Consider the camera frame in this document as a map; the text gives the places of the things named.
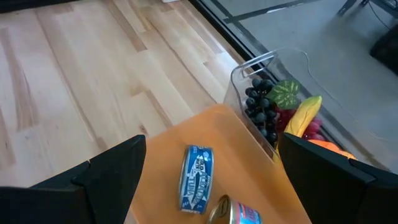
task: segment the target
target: wooden floor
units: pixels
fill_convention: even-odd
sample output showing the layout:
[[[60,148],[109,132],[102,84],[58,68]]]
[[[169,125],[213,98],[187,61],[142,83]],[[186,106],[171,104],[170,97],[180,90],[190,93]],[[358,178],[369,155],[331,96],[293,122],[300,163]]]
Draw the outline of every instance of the wooden floor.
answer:
[[[0,15],[0,185],[28,187],[221,103],[234,55],[188,1]]]

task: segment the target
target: grape cluster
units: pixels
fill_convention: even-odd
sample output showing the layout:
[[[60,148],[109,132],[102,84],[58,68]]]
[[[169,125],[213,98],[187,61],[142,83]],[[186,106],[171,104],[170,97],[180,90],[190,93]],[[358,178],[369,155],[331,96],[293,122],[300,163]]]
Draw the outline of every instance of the grape cluster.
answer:
[[[245,113],[271,146],[275,146],[278,141],[278,134],[275,129],[277,113],[266,98],[267,93],[273,87],[274,84],[271,80],[255,78],[252,80],[252,87],[247,88],[245,91],[245,94],[249,97],[246,100],[248,108]]]
[[[293,117],[296,110],[280,110],[278,108],[275,109],[276,112],[279,113],[276,130],[278,133],[281,133],[285,130],[287,124],[290,119]],[[319,134],[320,127],[322,125],[322,120],[319,118],[314,118],[311,123],[308,125],[306,130],[304,131],[303,138],[304,139],[317,139],[324,141],[325,138]]]

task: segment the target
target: can lid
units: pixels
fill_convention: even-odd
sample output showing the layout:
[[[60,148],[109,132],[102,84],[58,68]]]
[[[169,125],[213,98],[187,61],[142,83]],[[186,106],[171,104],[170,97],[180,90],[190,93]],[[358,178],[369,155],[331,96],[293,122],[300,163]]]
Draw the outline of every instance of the can lid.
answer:
[[[217,218],[223,217],[228,213],[228,210],[231,210],[231,201],[228,195],[224,195],[218,201],[217,206],[212,209],[207,224],[211,224]]]

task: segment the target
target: transparent plastic container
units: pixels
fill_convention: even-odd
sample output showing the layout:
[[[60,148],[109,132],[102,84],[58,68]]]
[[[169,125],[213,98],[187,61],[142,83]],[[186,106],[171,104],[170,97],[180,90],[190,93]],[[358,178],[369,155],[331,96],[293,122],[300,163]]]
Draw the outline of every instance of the transparent plastic container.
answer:
[[[322,120],[320,134],[342,150],[354,154],[358,160],[391,171],[393,162],[389,162],[388,158],[391,155],[398,157],[398,152],[393,150],[390,143],[386,144],[372,131],[358,125],[355,118],[342,107],[341,103],[320,86],[317,78],[311,74],[308,55],[299,49],[286,48],[271,51],[239,65],[231,73],[224,103],[235,110],[270,157],[274,156],[275,149],[244,112],[247,108],[245,101],[248,98],[245,89],[251,87],[251,80],[257,77],[268,78],[274,83],[286,79],[297,80],[302,86],[297,95],[300,100],[312,95],[321,95],[322,107],[317,114],[317,118]]]

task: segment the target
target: orange tray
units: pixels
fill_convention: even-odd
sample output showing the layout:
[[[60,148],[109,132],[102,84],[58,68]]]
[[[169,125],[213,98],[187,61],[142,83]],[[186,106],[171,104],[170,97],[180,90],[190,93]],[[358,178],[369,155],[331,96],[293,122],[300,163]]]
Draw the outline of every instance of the orange tray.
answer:
[[[178,182],[189,144],[214,150],[213,187],[203,215],[178,207]],[[280,161],[267,156],[226,105],[216,105],[148,140],[132,211],[140,224],[202,224],[224,194],[257,210],[265,224],[310,223]]]

